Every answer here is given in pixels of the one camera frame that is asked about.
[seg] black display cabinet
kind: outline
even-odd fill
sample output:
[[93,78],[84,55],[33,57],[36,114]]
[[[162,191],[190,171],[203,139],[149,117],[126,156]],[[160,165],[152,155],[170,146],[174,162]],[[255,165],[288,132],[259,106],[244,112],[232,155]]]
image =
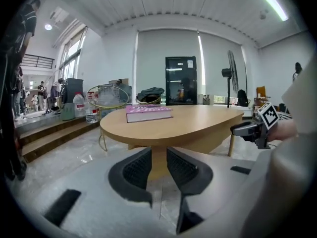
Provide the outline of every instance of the black display cabinet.
[[168,57],[165,64],[166,105],[196,105],[196,57]]

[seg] roller blind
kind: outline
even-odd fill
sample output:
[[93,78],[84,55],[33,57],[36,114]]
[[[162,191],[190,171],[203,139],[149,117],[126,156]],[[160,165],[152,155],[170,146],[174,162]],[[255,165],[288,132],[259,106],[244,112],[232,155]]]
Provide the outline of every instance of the roller blind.
[[[231,50],[234,55],[239,90],[246,91],[246,72],[241,46],[214,35],[204,33],[199,35],[204,53],[206,94],[227,96],[227,79],[222,77],[221,70],[230,68],[228,50]],[[237,93],[233,91],[232,80],[230,82],[230,96],[237,97]]]
[[196,57],[197,85],[201,85],[198,34],[186,30],[154,30],[139,33],[136,91],[165,89],[165,57]]

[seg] stairs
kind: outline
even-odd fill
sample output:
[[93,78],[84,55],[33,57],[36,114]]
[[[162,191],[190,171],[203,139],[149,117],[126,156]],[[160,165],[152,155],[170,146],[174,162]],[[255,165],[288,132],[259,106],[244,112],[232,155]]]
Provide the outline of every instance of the stairs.
[[46,154],[67,141],[99,126],[89,124],[85,117],[70,121],[59,121],[52,125],[36,128],[21,135],[22,156],[27,163]]

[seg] backpack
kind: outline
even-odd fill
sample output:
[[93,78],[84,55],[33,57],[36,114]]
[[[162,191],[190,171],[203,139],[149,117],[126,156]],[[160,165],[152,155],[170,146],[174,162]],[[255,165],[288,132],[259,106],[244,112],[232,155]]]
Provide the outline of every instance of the backpack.
[[139,104],[160,104],[160,96],[163,92],[164,89],[159,87],[152,87],[146,90],[142,90],[140,93],[137,94],[136,101]]
[[244,90],[239,90],[238,106],[247,107],[248,105],[249,105],[249,101],[248,101],[246,92]]

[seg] striped cloth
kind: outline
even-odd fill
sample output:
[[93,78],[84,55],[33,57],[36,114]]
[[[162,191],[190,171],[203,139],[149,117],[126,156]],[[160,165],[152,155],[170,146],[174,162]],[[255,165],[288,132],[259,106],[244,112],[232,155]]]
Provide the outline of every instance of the striped cloth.
[[277,115],[279,116],[280,120],[293,119],[293,117],[290,114],[287,114],[287,113],[284,113],[284,112],[277,112]]

